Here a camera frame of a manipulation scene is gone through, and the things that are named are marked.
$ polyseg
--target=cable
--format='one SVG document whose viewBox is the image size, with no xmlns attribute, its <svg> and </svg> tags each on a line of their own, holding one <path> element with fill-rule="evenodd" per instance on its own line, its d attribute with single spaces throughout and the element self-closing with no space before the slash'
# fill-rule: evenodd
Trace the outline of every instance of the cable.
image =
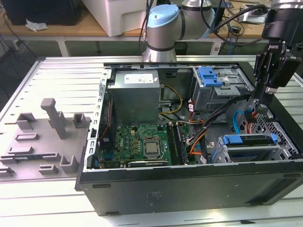
<svg viewBox="0 0 303 227">
<path fill-rule="evenodd" d="M 217 31 L 219 28 L 223 27 L 224 25 L 228 24 L 229 22 L 231 22 L 232 20 L 234 20 L 235 18 L 243 15 L 244 13 L 247 13 L 247 12 L 250 12 L 250 11 L 253 11 L 254 9 L 267 9 L 266 5 L 264 4 L 257 4 L 257 5 L 253 5 L 251 7 L 248 7 L 246 9 L 243 9 L 241 11 L 239 11 L 238 13 L 232 15 L 231 17 L 229 17 L 227 20 L 225 20 L 224 22 L 218 24 L 216 27 L 214 27 L 212 29 L 212 31 Z"/>
<path fill-rule="evenodd" d="M 21 53 L 21 55 L 20 55 L 20 63 L 21 63 L 21 65 L 23 65 L 24 68 L 27 68 L 27 67 L 22 63 L 22 55 L 23 55 L 23 53 L 24 53 L 24 51 L 25 51 L 25 47 L 26 47 L 26 45 L 28 44 L 28 42 L 29 42 L 29 40 L 27 40 L 27 43 L 24 44 L 23 51 L 22 51 L 22 53 Z"/>
<path fill-rule="evenodd" d="M 25 47 L 37 58 L 37 55 L 35 55 L 35 53 L 24 43 L 24 41 L 21 40 L 19 38 L 19 36 L 17 36 L 16 33 L 14 33 L 14 31 L 10 28 L 7 20 L 5 19 L 5 15 L 6 15 L 6 13 L 3 14 L 3 19 L 4 19 L 4 22 L 5 22 L 6 26 L 9 28 L 9 30 L 12 32 L 12 34 L 14 34 L 14 36 L 17 37 L 17 39 L 20 40 L 25 45 Z"/>
<path fill-rule="evenodd" d="M 257 114 L 258 114 L 257 111 L 254 112 L 254 113 L 252 114 L 251 118 L 254 119 L 254 118 L 257 116 Z M 251 122 L 249 125 L 250 125 L 249 133 L 252 134 L 252 122 Z"/>
<path fill-rule="evenodd" d="M 222 36 L 220 36 L 220 35 L 216 32 L 218 29 L 211 29 L 211 27 L 209 26 L 208 22 L 206 21 L 206 19 L 205 19 L 205 17 L 204 17 L 204 14 L 203 14 L 203 11 L 202 11 L 202 8 L 203 8 L 203 1 L 204 1 L 204 0 L 201 1 L 201 7 L 200 7 L 201 15 L 202 15 L 202 20 L 204 21 L 204 23 L 205 23 L 205 25 L 207 26 L 207 28 L 211 30 L 210 33 L 214 33 L 219 39 L 221 39 L 221 40 L 223 40 L 223 41 L 225 41 L 225 42 L 227 42 L 227 43 L 229 43 L 229 44 L 233 44 L 233 45 L 235 45 L 235 46 L 246 46 L 246 45 L 250 45 L 250 44 L 257 43 L 257 42 L 259 42 L 259 41 L 262 40 L 262 39 L 260 38 L 260 39 L 256 39 L 256 40 L 254 40 L 254 41 L 251 41 L 251 42 L 249 42 L 249 43 L 239 44 L 239 43 L 231 43 L 231 42 L 228 41 L 227 39 L 224 39 Z M 220 8 L 221 3 L 222 3 L 222 0 L 220 0 L 218 9 Z"/>
<path fill-rule="evenodd" d="M 243 114 L 244 112 L 243 111 L 239 111 L 237 110 L 234 114 L 233 114 L 233 117 L 232 117 L 232 123 L 233 123 L 233 127 L 235 128 L 235 131 L 237 134 L 240 134 L 240 130 L 239 130 L 239 127 L 238 127 L 238 124 L 237 124 L 237 115 L 238 113 L 240 114 Z"/>
<path fill-rule="evenodd" d="M 230 43 L 229 43 L 228 55 L 230 55 L 230 54 L 231 54 L 231 47 L 232 47 L 231 42 L 232 42 L 232 34 L 231 34 L 231 39 L 230 39 Z"/>
<path fill-rule="evenodd" d="M 104 130 L 104 132 L 103 132 L 103 134 L 102 134 L 102 136 L 101 136 L 100 140 L 102 140 L 102 139 L 103 139 L 103 137 L 104 137 L 104 135 L 105 135 L 106 131 L 107 131 L 107 130 L 108 130 L 108 128 L 109 128 L 109 123 L 110 123 L 110 116 L 109 116 L 109 114 L 110 114 L 110 101 L 108 102 L 108 111 L 107 111 L 107 125 L 106 125 L 106 128 L 105 128 L 105 130 Z"/>
<path fill-rule="evenodd" d="M 12 79 L 15 79 L 16 81 L 22 81 L 21 79 L 18 79 L 18 78 L 16 78 L 16 77 L 12 77 L 12 76 L 10 76 L 9 74 L 7 74 L 7 73 L 5 73 L 5 72 L 1 72 L 0 71 L 0 74 L 3 74 L 4 76 L 7 76 L 7 77 L 9 77 L 9 78 L 12 78 Z"/>
<path fill-rule="evenodd" d="M 196 103 L 196 100 L 194 100 L 194 101 L 188 103 L 188 105 L 194 104 L 194 103 Z M 198 121 L 194 121 L 194 120 L 192 119 L 193 114 L 194 114 L 193 112 L 190 112 L 190 114 L 189 114 L 189 121 L 192 122 L 192 123 L 198 123 Z"/>
<path fill-rule="evenodd" d="M 8 91 L 5 89 L 5 87 L 4 87 L 4 86 L 2 86 L 2 85 L 0 84 L 0 88 L 2 88 L 2 89 L 4 90 L 4 92 L 5 92 L 6 96 L 8 97 L 8 99 L 10 99 L 10 97 L 9 97 L 9 93 L 8 93 Z"/>
<path fill-rule="evenodd" d="M 252 134 L 252 123 L 250 123 L 250 134 Z"/>
<path fill-rule="evenodd" d="M 5 50 L 5 46 L 4 46 L 4 44 L 2 43 L 2 40 L 0 40 L 0 44 L 1 44 L 1 46 L 2 46 L 2 48 L 3 48 L 3 50 L 4 50 L 4 52 L 6 53 L 7 51 Z M 16 75 L 17 75 L 18 77 L 20 77 L 20 76 L 19 76 L 19 73 L 18 73 L 18 70 L 17 70 L 16 67 L 14 66 L 14 63 L 12 62 L 12 60 L 11 60 L 9 57 L 8 57 L 8 59 L 9 59 L 9 62 L 10 62 L 10 64 L 11 64 L 12 68 L 14 69 Z"/>
<path fill-rule="evenodd" d="M 248 122 L 245 123 L 245 127 L 244 128 L 245 128 L 246 134 L 249 134 L 249 132 L 248 132 Z"/>
<path fill-rule="evenodd" d="M 230 99 L 228 102 L 226 102 L 222 106 L 220 106 L 212 114 L 210 114 L 210 116 L 205 120 L 205 122 L 202 125 L 203 130 L 207 129 L 211 125 L 211 123 L 217 119 L 217 117 L 224 114 L 230 108 L 230 106 L 232 104 L 234 104 L 238 101 L 241 101 L 241 100 L 249 99 L 250 96 L 251 96 L 251 94 L 237 96 L 235 98 Z M 188 140 L 188 144 L 191 144 L 193 141 L 195 141 L 203 133 L 203 130 L 201 130 L 196 136 L 190 138 Z"/>
<path fill-rule="evenodd" d="M 160 112 L 159 114 L 173 114 L 173 113 L 178 112 L 181 109 L 182 104 L 183 104 L 181 95 L 179 95 L 179 93 L 175 89 L 173 89 L 171 86 L 169 86 L 169 85 L 164 85 L 164 87 L 168 87 L 169 89 L 171 89 L 179 97 L 179 99 L 180 99 L 180 105 L 179 105 L 179 107 L 176 110 L 168 111 L 168 112 Z"/>
<path fill-rule="evenodd" d="M 147 8 L 147 9 L 146 9 L 144 21 L 143 21 L 142 26 L 141 26 L 140 35 L 139 35 L 138 55 L 141 55 L 140 45 L 141 45 L 141 37 L 142 37 L 142 33 L 143 33 L 143 28 L 144 28 L 145 22 L 146 22 L 146 28 L 147 28 L 148 17 L 149 17 L 150 10 L 151 10 L 151 8 L 152 8 L 153 2 L 154 2 L 154 0 L 151 0 L 151 1 L 150 1 L 150 4 L 148 4 L 148 0 L 146 0 L 146 8 Z"/>
<path fill-rule="evenodd" d="M 223 2 L 224 2 L 224 5 L 226 6 L 226 7 L 225 7 L 226 10 L 227 10 L 231 15 L 235 15 L 235 14 L 229 9 L 229 7 L 227 6 L 226 1 L 223 0 Z"/>
<path fill-rule="evenodd" d="M 205 137 L 204 137 L 204 139 L 205 139 L 205 141 L 206 141 L 212 148 L 214 148 L 214 145 L 213 145 L 213 144 L 211 144 Z"/>
<path fill-rule="evenodd" d="M 189 155 L 202 155 L 202 153 L 193 152 L 195 149 L 196 144 L 199 142 L 199 140 L 207 133 L 207 130 L 203 132 L 203 134 L 194 142 L 193 146 L 190 149 Z"/>
<path fill-rule="evenodd" d="M 171 121 L 171 122 L 180 122 L 180 123 L 185 123 L 185 124 L 196 124 L 196 123 L 187 122 L 187 121 L 174 120 L 174 119 L 171 119 L 170 117 L 168 117 L 164 114 L 159 114 L 159 115 L 162 116 L 163 118 L 165 118 L 166 120 Z"/>
<path fill-rule="evenodd" d="M 227 39 L 228 39 L 228 37 L 229 37 L 229 34 L 230 34 L 230 30 L 228 29 Z M 218 52 L 218 55 L 221 53 L 222 50 L 225 50 L 225 49 L 224 49 L 225 44 L 226 44 L 226 42 L 224 42 L 224 44 L 221 46 L 221 48 L 220 48 L 220 50 L 219 50 L 219 52 Z"/>
</svg>

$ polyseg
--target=orange wire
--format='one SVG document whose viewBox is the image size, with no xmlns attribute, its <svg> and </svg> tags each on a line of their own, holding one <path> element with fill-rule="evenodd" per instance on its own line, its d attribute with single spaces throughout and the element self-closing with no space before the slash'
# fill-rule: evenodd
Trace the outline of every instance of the orange wire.
<svg viewBox="0 0 303 227">
<path fill-rule="evenodd" d="M 246 134 L 249 134 L 249 132 L 247 131 L 248 130 L 247 128 L 248 128 L 248 122 L 245 123 L 245 132 L 246 132 Z"/>
<path fill-rule="evenodd" d="M 191 112 L 190 115 L 189 115 L 189 121 L 192 122 L 192 123 L 197 123 L 198 121 L 194 121 L 194 120 L 191 118 L 192 115 L 193 115 L 193 112 Z"/>
<path fill-rule="evenodd" d="M 252 114 L 252 118 L 255 118 L 256 116 L 257 116 L 257 111 L 256 112 L 254 112 L 253 114 Z M 252 134 L 252 123 L 250 123 L 250 134 Z"/>
<path fill-rule="evenodd" d="M 252 123 L 250 123 L 250 134 L 252 134 Z"/>
<path fill-rule="evenodd" d="M 193 152 L 195 145 L 199 142 L 199 140 L 207 133 L 207 130 L 194 142 L 193 146 L 190 149 L 189 155 L 202 155 L 202 153 Z"/>
</svg>

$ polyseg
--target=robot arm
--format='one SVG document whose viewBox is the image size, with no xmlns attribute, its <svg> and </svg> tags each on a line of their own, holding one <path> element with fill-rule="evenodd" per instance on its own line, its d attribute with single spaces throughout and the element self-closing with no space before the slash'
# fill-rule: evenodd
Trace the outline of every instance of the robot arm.
<svg viewBox="0 0 303 227">
<path fill-rule="evenodd" d="M 202 10 L 210 24 L 214 13 L 209 0 Z M 198 39 L 207 31 L 201 16 L 201 0 L 184 0 L 182 9 L 175 5 L 159 5 L 151 9 L 148 19 L 148 44 L 143 60 L 151 62 L 176 61 L 177 40 Z"/>
</svg>

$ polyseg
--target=black cable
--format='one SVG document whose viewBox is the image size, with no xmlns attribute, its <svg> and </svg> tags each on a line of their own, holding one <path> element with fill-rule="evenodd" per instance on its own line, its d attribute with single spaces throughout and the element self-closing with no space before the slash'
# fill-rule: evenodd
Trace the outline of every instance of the black cable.
<svg viewBox="0 0 303 227">
<path fill-rule="evenodd" d="M 205 141 L 206 141 L 212 148 L 214 147 L 214 145 L 211 144 L 205 137 L 204 137 L 204 139 L 205 139 Z"/>
<path fill-rule="evenodd" d="M 140 50 L 140 46 L 141 46 L 141 37 L 142 37 L 142 33 L 143 33 L 143 28 L 144 28 L 144 24 L 146 24 L 146 29 L 147 29 L 147 23 L 148 23 L 148 17 L 150 14 L 150 10 L 152 8 L 154 0 L 151 0 L 150 4 L 148 4 L 148 0 L 146 0 L 146 6 L 148 6 L 147 10 L 146 10 L 146 14 L 145 14 L 145 18 L 144 21 L 142 23 L 142 27 L 141 27 L 141 31 L 140 31 L 140 35 L 139 35 L 139 48 L 138 48 L 138 55 L 141 55 L 141 50 Z"/>
<path fill-rule="evenodd" d="M 0 71 L 0 74 L 4 75 L 4 76 L 6 76 L 6 77 L 9 77 L 9 78 L 15 79 L 15 80 L 17 80 L 17 81 L 22 81 L 22 79 L 18 79 L 18 78 L 16 78 L 16 77 L 12 77 L 12 76 L 10 76 L 9 74 L 7 74 L 7 73 L 5 73 L 5 72 L 1 72 L 1 71 Z"/>
<path fill-rule="evenodd" d="M 9 28 L 9 30 L 12 32 L 12 34 L 14 34 L 14 36 L 17 37 L 17 39 L 20 40 L 25 45 L 25 47 L 37 58 L 37 55 L 35 55 L 35 53 L 25 44 L 25 42 L 23 40 L 21 40 L 19 38 L 19 36 L 17 36 L 16 33 L 14 33 L 14 31 L 10 28 L 7 20 L 5 19 L 5 15 L 6 15 L 6 13 L 3 14 L 3 19 L 4 19 L 6 26 Z"/>
<path fill-rule="evenodd" d="M 230 32 L 230 30 L 228 29 L 227 39 L 228 39 L 230 33 L 231 33 L 231 32 Z M 221 53 L 222 50 L 226 50 L 226 49 L 224 49 L 224 46 L 225 46 L 225 45 L 226 45 L 226 42 L 224 42 L 223 45 L 220 47 L 220 50 L 219 50 L 219 52 L 218 52 L 218 55 Z"/>
<path fill-rule="evenodd" d="M 10 97 L 9 97 L 9 93 L 8 93 L 8 91 L 5 89 L 5 87 L 4 87 L 4 86 L 2 86 L 2 85 L 0 84 L 0 88 L 2 88 L 2 89 L 4 90 L 4 92 L 5 92 L 6 96 L 8 97 L 8 99 L 10 99 Z"/>
<path fill-rule="evenodd" d="M 245 27 L 243 26 L 243 24 L 241 24 L 239 21 L 237 21 L 237 20 L 233 20 L 234 22 L 236 22 L 236 23 L 238 23 L 239 25 L 241 25 L 241 27 L 242 27 L 242 32 L 241 33 L 233 33 L 232 32 L 232 26 L 228 23 L 227 24 L 227 27 L 228 27 L 228 30 L 230 30 L 230 32 L 232 32 L 232 34 L 234 35 L 234 36 L 241 36 L 241 35 L 243 35 L 244 34 L 244 32 L 245 32 Z"/>
<path fill-rule="evenodd" d="M 20 64 L 21 64 L 24 68 L 26 68 L 27 70 L 29 69 L 29 68 L 25 67 L 22 63 L 25 63 L 26 65 L 28 65 L 28 66 L 30 66 L 30 67 L 33 66 L 33 64 L 30 64 L 30 63 L 28 63 L 28 62 L 26 62 L 26 61 L 24 61 L 24 60 L 21 60 L 21 59 L 18 60 L 17 57 L 16 57 L 16 54 L 15 54 L 15 53 L 17 53 L 18 51 L 14 51 L 12 48 L 9 47 L 9 45 L 5 42 L 5 40 L 4 40 L 4 38 L 3 38 L 3 36 L 2 36 L 1 33 L 0 33 L 0 38 L 2 39 L 2 41 L 4 42 L 4 44 L 6 45 L 7 49 L 8 49 L 8 50 L 10 49 L 10 50 L 13 52 L 13 55 L 14 55 L 15 60 L 18 61 L 18 62 L 20 62 Z"/>
<path fill-rule="evenodd" d="M 251 7 L 248 7 L 246 9 L 243 9 L 241 11 L 239 11 L 238 13 L 232 15 L 231 17 L 229 17 L 227 20 L 225 20 L 224 22 L 218 24 L 216 27 L 213 28 L 213 31 L 217 31 L 218 29 L 220 29 L 221 27 L 223 27 L 224 25 L 228 24 L 229 22 L 231 22 L 232 20 L 234 20 L 235 18 L 243 15 L 244 13 L 253 11 L 254 9 L 267 9 L 266 5 L 264 4 L 258 4 L 258 5 L 253 5 Z"/>
<path fill-rule="evenodd" d="M 229 44 L 233 44 L 233 45 L 236 45 L 236 46 L 246 46 L 246 45 L 250 45 L 250 44 L 254 44 L 254 43 L 257 43 L 257 42 L 259 42 L 259 41 L 261 41 L 262 39 L 260 38 L 260 39 L 256 39 L 256 40 L 254 40 L 254 41 L 251 41 L 251 42 L 249 42 L 249 43 L 244 43 L 244 44 L 239 44 L 239 43 L 231 43 L 230 41 L 228 41 L 227 39 L 224 39 L 222 36 L 220 36 L 216 31 L 218 30 L 218 29 L 211 29 L 210 28 L 210 26 L 209 26 L 209 24 L 208 24 L 208 22 L 206 21 L 206 19 L 205 19 L 205 17 L 204 17 L 204 14 L 203 14 L 203 11 L 202 11 L 202 8 L 203 8 L 203 1 L 204 0 L 202 0 L 201 1 L 201 15 L 202 15 L 202 20 L 204 21 L 204 23 L 205 23 L 205 25 L 208 27 L 208 29 L 210 29 L 211 30 L 211 32 L 212 33 L 214 33 L 218 38 L 220 38 L 221 40 L 223 40 L 223 41 L 225 41 L 225 42 L 227 42 L 227 43 L 229 43 Z"/>
<path fill-rule="evenodd" d="M 234 103 L 236 103 L 238 101 L 249 99 L 250 96 L 251 96 L 251 94 L 245 94 L 245 95 L 241 95 L 241 96 L 237 96 L 235 98 L 232 98 L 228 102 L 226 102 L 225 104 L 220 106 L 218 109 L 213 111 L 213 113 L 210 114 L 210 116 L 203 123 L 202 130 L 195 137 L 193 137 L 190 140 L 190 142 L 193 142 L 196 139 L 198 139 L 205 132 L 205 130 L 208 129 L 208 127 L 212 124 L 213 121 L 215 121 L 222 114 L 226 113 L 226 111 L 230 108 L 231 105 L 233 105 Z"/>
<path fill-rule="evenodd" d="M 179 121 L 182 121 L 182 119 L 176 114 L 176 112 L 171 113 L 171 114 L 175 115 L 175 117 L 176 117 Z"/>
<path fill-rule="evenodd" d="M 226 6 L 226 10 L 227 10 L 231 15 L 235 15 L 235 14 L 229 9 L 229 7 L 227 6 L 226 1 L 223 0 L 223 2 L 224 2 L 224 4 L 225 4 L 225 6 Z"/>
<path fill-rule="evenodd" d="M 4 52 L 6 53 L 5 46 L 4 46 L 4 44 L 2 43 L 2 40 L 0 40 L 0 44 L 1 44 L 1 46 L 2 46 L 2 48 L 3 48 L 3 50 L 4 50 Z M 18 77 L 20 77 L 20 75 L 19 75 L 19 73 L 18 73 L 18 70 L 17 70 L 16 67 L 14 66 L 14 63 L 11 61 L 11 59 L 9 58 L 9 56 L 8 56 L 8 59 L 9 59 L 9 62 L 10 62 L 10 64 L 11 64 L 12 68 L 14 69 L 16 75 L 17 75 Z"/>
</svg>

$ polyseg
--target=label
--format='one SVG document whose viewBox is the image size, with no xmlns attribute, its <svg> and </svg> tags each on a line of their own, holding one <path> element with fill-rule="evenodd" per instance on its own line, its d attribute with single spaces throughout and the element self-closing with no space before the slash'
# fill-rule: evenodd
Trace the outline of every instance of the label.
<svg viewBox="0 0 303 227">
<path fill-rule="evenodd" d="M 193 112 L 193 111 L 194 111 L 194 105 L 189 104 L 189 105 L 188 105 L 188 108 L 189 108 L 189 111 L 190 111 L 190 112 Z"/>
<path fill-rule="evenodd" d="M 214 142 L 209 142 L 209 145 L 206 146 L 207 148 L 214 148 Z"/>
<path fill-rule="evenodd" d="M 152 74 L 126 74 L 124 76 L 125 84 L 152 84 Z"/>
<path fill-rule="evenodd" d="M 220 81 L 228 81 L 228 78 L 226 78 L 226 77 L 220 77 L 219 80 Z"/>
<path fill-rule="evenodd" d="M 161 205 L 162 192 L 147 192 L 145 196 L 145 203 L 149 207 Z"/>
<path fill-rule="evenodd" d="M 15 157 L 15 160 L 27 160 L 28 157 Z"/>
<path fill-rule="evenodd" d="M 201 155 L 200 161 L 201 161 L 204 165 L 207 164 L 207 160 L 203 157 L 203 155 Z"/>
</svg>

